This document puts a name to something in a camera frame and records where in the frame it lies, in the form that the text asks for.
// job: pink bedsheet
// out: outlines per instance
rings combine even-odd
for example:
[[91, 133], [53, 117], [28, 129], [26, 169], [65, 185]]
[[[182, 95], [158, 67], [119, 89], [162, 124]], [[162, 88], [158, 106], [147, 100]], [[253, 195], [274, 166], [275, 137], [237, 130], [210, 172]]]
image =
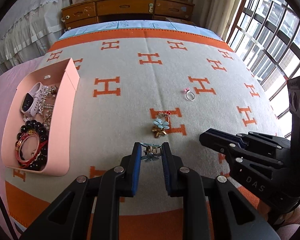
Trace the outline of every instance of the pink bedsheet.
[[[36, 70], [42, 58], [43, 57], [35, 58], [33, 60], [29, 60], [25, 63], [17, 65], [0, 76], [0, 196], [3, 199], [6, 209], [8, 209], [8, 204], [5, 190], [5, 167], [1, 159], [1, 141], [3, 130], [17, 86], [26, 75]], [[11, 238], [7, 225], [2, 216], [1, 210], [0, 225], [3, 228], [3, 230], [7, 233], [7, 235]]]

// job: window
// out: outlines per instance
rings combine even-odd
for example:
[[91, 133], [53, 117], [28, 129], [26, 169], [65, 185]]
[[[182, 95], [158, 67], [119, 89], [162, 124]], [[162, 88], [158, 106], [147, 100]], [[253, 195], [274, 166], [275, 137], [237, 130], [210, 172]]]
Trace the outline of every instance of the window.
[[300, 20], [285, 0], [243, 0], [227, 40], [264, 89], [291, 138], [287, 80], [300, 76]]

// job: red bracelet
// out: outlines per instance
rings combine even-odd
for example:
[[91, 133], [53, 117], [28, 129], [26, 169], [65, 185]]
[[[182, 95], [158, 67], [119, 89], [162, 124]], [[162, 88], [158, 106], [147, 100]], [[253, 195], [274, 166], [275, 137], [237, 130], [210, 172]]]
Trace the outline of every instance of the red bracelet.
[[25, 134], [23, 134], [20, 138], [20, 140], [17, 142], [16, 144], [16, 149], [15, 149], [15, 154], [16, 154], [16, 159], [17, 161], [21, 164], [20, 168], [25, 169], [27, 168], [32, 162], [34, 162], [37, 158], [37, 156], [39, 155], [41, 149], [43, 146], [45, 146], [47, 144], [48, 141], [44, 141], [42, 143], [38, 144], [38, 147], [35, 151], [35, 153], [32, 155], [32, 157], [29, 160], [22, 160], [20, 157], [20, 150], [21, 147], [23, 145], [23, 143], [30, 137], [36, 136], [38, 141], [40, 142], [40, 136], [39, 134], [34, 131], [34, 130], [29, 130], [28, 132], [26, 132]]

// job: pink tray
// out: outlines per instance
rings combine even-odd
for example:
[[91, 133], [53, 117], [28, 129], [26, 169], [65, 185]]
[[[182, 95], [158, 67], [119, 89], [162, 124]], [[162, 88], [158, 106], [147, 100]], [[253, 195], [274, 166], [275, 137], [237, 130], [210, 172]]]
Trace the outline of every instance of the pink tray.
[[[47, 75], [50, 75], [51, 78], [45, 80], [44, 77]], [[57, 84], [59, 90], [50, 125], [47, 164], [41, 171], [30, 171], [20, 169], [15, 157], [15, 143], [20, 127], [25, 124], [20, 106], [25, 94], [37, 82], [41, 82], [46, 86]], [[2, 138], [1, 157], [6, 167], [53, 176], [63, 176], [68, 172], [70, 165], [70, 125], [78, 82], [79, 75], [72, 59], [63, 60], [38, 69], [27, 75], [20, 82], [10, 106]], [[40, 122], [43, 120], [39, 114], [35, 116], [35, 119]]]

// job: pink gem ring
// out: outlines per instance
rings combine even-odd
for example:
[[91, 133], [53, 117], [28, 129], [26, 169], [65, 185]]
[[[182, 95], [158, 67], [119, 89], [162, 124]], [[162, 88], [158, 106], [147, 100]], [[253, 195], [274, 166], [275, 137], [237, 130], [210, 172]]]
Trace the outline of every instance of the pink gem ring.
[[190, 91], [190, 88], [186, 88], [186, 89], [184, 89], [184, 91], [186, 92], [186, 98], [187, 98], [189, 101], [194, 101], [194, 100], [195, 100], [195, 95], [194, 95], [194, 93], [192, 93], [192, 92]]

